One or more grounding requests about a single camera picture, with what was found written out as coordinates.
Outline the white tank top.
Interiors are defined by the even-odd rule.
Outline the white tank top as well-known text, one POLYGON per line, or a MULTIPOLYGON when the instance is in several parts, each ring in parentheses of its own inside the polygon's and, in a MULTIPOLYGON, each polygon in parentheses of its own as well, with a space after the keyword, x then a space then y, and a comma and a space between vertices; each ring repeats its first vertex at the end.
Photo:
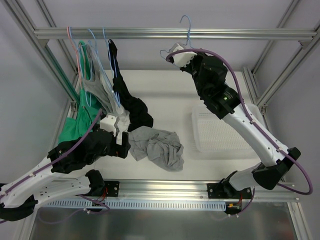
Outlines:
MULTIPOLYGON (((107 73, 105 72, 105 70, 103 68, 103 65, 102 65, 102 63, 100 61, 100 58, 99 58, 97 53, 96 53, 96 55, 97 55, 97 59, 98 59, 98 62, 100 64, 100 67, 103 69, 103 72, 101 73, 101 80, 102 80, 102 83, 104 85, 104 88, 107 89, 105 83, 108 83, 107 86, 110 85, 111 86, 111 90, 114 93, 115 90, 113 90, 113 84, 111 83, 107 73)), ((120 115, 116 115, 114 113, 108 113, 108 114, 112 114, 114 116, 118 116, 119 121, 117 123, 117 130, 122 133, 122 132, 126 132, 128 130, 129 125, 130 125, 130 117, 129 117, 129 112, 127 110, 125 110, 125 108, 121 104, 120 104, 120 107, 123 109, 123 113, 122 114, 120 114, 120 115)))

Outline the black tank top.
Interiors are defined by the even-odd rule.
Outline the black tank top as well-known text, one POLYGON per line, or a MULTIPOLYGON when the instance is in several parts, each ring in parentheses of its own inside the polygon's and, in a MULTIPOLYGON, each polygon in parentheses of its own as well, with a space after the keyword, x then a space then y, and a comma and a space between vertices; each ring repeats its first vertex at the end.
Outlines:
POLYGON ((129 112, 130 124, 127 131, 132 132, 142 126, 152 128, 154 119, 148 113, 148 107, 140 98, 132 96, 127 88, 117 60, 118 49, 112 39, 109 40, 109 48, 115 58, 117 71, 117 77, 112 79, 113 90, 119 93, 121 105, 129 112))

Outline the light grey tank top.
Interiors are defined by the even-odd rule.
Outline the light grey tank top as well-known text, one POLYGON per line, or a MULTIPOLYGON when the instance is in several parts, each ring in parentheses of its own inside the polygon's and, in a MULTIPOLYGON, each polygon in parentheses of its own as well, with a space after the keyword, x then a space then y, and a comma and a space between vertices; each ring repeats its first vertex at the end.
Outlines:
POLYGON ((168 172, 184 168, 184 146, 176 132, 141 126, 129 133, 130 154, 136 161, 149 161, 168 172))

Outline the blue hanger of black top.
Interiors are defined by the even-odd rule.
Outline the blue hanger of black top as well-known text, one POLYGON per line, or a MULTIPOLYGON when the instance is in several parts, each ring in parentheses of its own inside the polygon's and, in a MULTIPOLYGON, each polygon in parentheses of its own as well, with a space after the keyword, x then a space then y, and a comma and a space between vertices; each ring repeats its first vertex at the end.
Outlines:
MULTIPOLYGON (((104 27, 102 28, 102 34, 103 34, 103 38, 104 38, 104 41, 105 41, 105 44, 106 44, 106 47, 107 47, 110 69, 112 70, 113 77, 115 78, 115 77, 117 77, 116 61, 115 61, 115 58, 114 58, 114 56, 113 56, 113 54, 112 54, 112 52, 110 50, 109 40, 106 37, 106 33, 105 33, 105 28, 104 27)), ((121 105, 120 96, 119 96, 118 92, 116 92, 116 91, 114 91, 114 94, 115 94, 116 103, 117 103, 118 107, 120 107, 120 105, 121 105)))

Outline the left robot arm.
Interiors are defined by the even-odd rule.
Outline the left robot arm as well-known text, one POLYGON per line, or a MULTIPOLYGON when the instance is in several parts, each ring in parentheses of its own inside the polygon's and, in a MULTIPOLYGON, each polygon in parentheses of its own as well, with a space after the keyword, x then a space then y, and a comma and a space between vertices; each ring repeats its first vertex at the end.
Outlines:
POLYGON ((11 183, 1 185, 0 219, 15 222, 50 202, 67 197, 101 196, 106 184, 98 170, 91 169, 66 182, 52 182, 92 165, 101 157, 125 159, 130 147, 128 132, 122 133, 121 144, 117 144, 114 134, 103 129, 59 143, 32 170, 11 183))

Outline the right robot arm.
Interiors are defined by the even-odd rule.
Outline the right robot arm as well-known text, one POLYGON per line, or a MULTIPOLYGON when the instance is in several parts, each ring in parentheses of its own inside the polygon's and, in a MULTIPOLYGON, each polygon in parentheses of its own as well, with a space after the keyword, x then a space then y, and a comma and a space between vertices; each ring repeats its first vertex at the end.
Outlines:
POLYGON ((301 152, 287 147, 258 121, 249 111, 241 95, 240 86, 233 89, 226 84, 231 70, 221 57, 207 55, 202 49, 182 55, 179 69, 191 75, 196 92, 206 108, 218 119, 232 127, 255 151, 260 163, 232 172, 221 186, 228 198, 235 198, 242 190, 256 186, 273 190, 297 163, 301 152))

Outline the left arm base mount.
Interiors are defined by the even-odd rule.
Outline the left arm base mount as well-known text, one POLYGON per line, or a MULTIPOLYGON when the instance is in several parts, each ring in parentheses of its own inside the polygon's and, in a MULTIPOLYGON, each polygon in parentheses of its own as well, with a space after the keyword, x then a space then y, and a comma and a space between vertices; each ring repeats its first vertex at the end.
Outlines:
POLYGON ((120 191, 120 182, 116 180, 105 180, 104 186, 96 192, 89 192, 85 194, 86 197, 94 197, 99 201, 105 200, 109 197, 118 197, 120 191))

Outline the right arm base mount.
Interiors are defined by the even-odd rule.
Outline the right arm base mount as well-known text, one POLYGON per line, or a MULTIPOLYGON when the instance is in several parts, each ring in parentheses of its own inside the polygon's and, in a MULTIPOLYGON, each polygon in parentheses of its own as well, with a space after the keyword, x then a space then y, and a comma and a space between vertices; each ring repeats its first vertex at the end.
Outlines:
POLYGON ((249 200, 253 195, 250 187, 243 190, 235 190, 228 182, 225 182, 224 178, 219 182, 209 182, 206 187, 209 199, 249 200))

